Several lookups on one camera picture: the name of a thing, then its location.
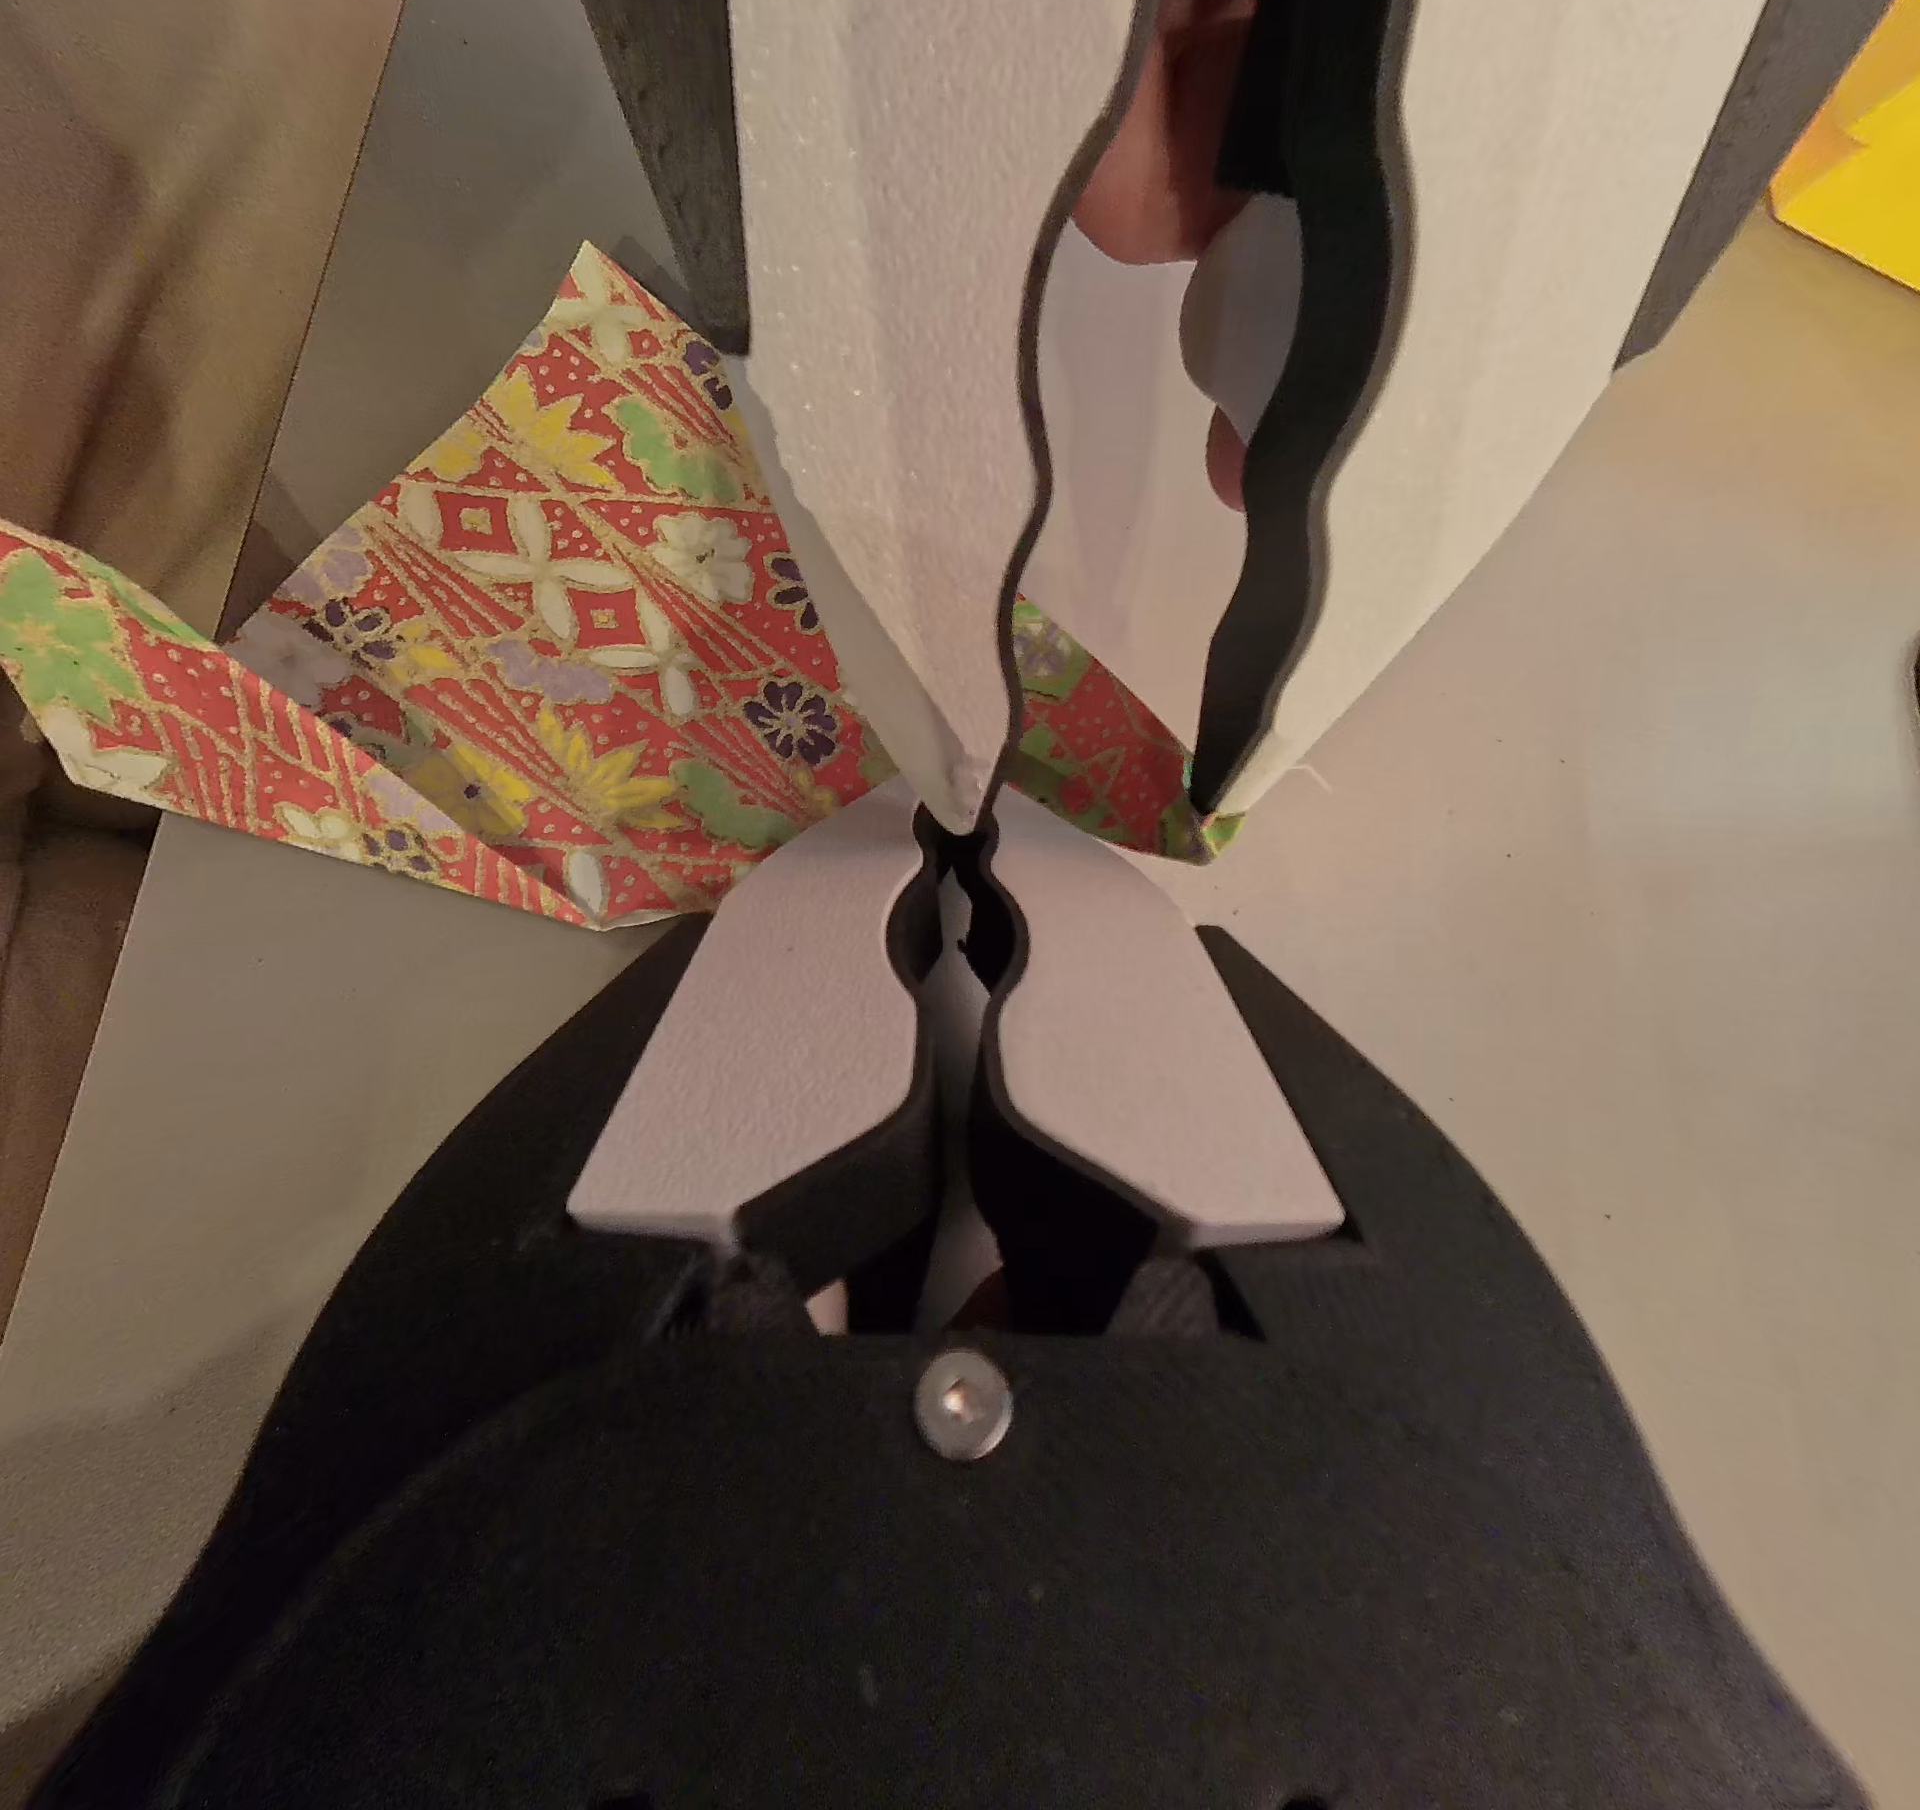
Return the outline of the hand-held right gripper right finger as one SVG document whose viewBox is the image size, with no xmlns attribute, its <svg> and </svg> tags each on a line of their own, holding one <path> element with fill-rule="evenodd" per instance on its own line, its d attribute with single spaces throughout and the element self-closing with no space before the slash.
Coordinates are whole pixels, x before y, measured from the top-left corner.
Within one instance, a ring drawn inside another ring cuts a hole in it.
<svg viewBox="0 0 1920 1810">
<path fill-rule="evenodd" d="M 968 1138 L 1004 1247 L 1310 1244 L 1347 1221 L 1185 913 L 1115 846 L 995 807 L 968 963 L 986 987 Z"/>
</svg>

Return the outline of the floral patterned origami paper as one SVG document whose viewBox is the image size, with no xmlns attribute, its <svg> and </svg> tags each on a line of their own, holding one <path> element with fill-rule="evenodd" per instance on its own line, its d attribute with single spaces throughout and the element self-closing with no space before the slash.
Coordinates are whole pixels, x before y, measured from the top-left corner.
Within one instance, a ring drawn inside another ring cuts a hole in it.
<svg viewBox="0 0 1920 1810">
<path fill-rule="evenodd" d="M 708 912 L 895 773 L 717 349 L 589 242 L 226 644 L 1 551 L 3 671 L 77 787 L 573 928 Z"/>
</svg>

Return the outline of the person's left hand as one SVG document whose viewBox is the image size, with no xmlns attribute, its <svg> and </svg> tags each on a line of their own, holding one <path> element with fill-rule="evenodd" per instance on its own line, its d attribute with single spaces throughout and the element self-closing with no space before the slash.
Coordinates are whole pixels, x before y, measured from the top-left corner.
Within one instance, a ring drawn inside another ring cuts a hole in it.
<svg viewBox="0 0 1920 1810">
<path fill-rule="evenodd" d="M 1073 210 L 1124 264 L 1199 261 L 1245 204 L 1219 148 L 1258 0 L 1156 0 L 1137 82 Z"/>
</svg>

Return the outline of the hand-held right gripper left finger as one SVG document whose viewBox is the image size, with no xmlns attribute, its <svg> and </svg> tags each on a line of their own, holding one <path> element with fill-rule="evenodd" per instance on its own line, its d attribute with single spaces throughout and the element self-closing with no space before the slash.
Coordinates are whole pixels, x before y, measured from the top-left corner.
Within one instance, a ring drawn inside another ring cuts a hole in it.
<svg viewBox="0 0 1920 1810">
<path fill-rule="evenodd" d="M 592 1142 L 583 1229 L 719 1253 L 881 1255 L 938 1207 L 924 982 L 938 870 L 864 795 L 713 912 Z"/>
</svg>

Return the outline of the person's beige trousers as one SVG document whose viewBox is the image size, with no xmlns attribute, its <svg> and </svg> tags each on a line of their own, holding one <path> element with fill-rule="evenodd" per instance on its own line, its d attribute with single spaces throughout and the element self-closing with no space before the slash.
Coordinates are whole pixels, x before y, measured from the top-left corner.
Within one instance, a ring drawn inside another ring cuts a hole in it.
<svg viewBox="0 0 1920 1810">
<path fill-rule="evenodd" d="M 1 0 L 1 508 L 210 631 L 401 0 Z"/>
</svg>

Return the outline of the yellow box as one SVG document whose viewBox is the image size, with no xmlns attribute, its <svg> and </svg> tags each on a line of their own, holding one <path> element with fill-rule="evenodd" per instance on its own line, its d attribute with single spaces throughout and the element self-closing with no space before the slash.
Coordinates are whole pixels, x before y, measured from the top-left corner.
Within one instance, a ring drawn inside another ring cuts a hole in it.
<svg viewBox="0 0 1920 1810">
<path fill-rule="evenodd" d="M 1767 183 L 1776 224 L 1918 292 L 1918 0 L 1893 0 Z"/>
</svg>

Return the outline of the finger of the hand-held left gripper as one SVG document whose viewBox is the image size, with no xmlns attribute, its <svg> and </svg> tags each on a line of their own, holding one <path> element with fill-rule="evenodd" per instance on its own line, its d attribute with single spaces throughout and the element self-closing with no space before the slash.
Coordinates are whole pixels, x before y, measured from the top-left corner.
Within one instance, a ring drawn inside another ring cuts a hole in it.
<svg viewBox="0 0 1920 1810">
<path fill-rule="evenodd" d="M 1038 310 L 1156 0 L 727 0 L 745 413 L 856 709 L 970 832 L 1050 501 Z"/>
<path fill-rule="evenodd" d="M 1294 0 L 1289 351 L 1189 790 L 1248 812 L 1502 538 L 1606 388 L 1765 0 Z"/>
</svg>

